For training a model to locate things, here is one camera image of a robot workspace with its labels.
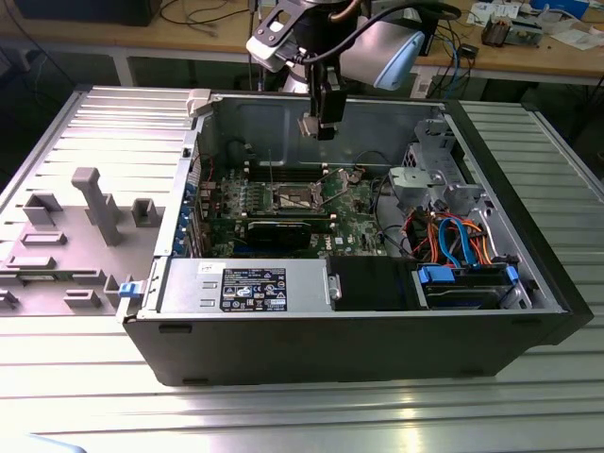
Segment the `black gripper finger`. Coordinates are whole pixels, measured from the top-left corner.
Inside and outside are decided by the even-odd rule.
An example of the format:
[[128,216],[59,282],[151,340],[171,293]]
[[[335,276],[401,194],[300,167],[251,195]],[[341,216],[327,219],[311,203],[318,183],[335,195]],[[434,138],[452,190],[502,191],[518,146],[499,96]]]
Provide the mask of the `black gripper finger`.
[[318,141],[335,137],[344,117],[345,85],[339,63],[318,62],[309,66],[309,134]]

